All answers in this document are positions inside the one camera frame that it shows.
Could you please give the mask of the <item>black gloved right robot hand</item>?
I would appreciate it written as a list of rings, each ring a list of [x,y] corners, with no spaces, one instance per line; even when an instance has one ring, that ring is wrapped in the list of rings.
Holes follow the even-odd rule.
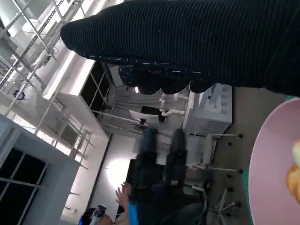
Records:
[[[300,94],[297,0],[129,0],[65,24],[69,50],[142,94],[216,83]]]

